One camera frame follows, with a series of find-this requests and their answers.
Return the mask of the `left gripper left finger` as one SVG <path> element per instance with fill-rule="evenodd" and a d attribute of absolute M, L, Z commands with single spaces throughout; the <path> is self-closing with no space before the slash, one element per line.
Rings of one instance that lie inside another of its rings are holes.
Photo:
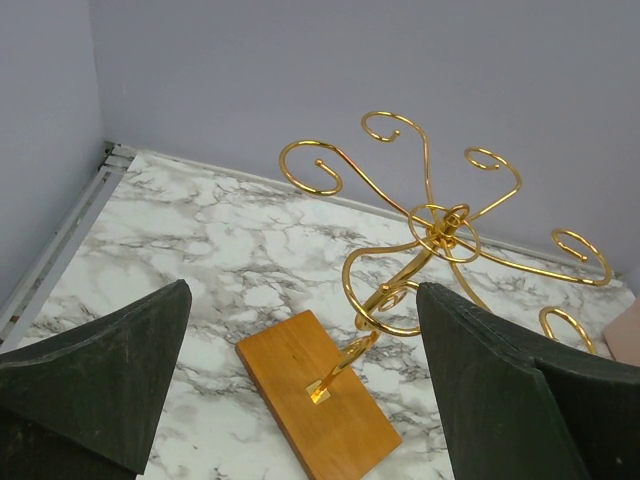
<path fill-rule="evenodd" d="M 142 475 L 191 304 L 188 284 L 178 280 L 106 316 L 2 354 L 2 478 Z"/>

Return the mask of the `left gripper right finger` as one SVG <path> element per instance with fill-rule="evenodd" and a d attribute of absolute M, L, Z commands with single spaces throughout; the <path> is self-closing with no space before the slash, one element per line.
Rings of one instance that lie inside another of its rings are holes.
<path fill-rule="evenodd" d="M 422 283 L 421 337 L 458 479 L 635 479 L 639 370 Z"/>

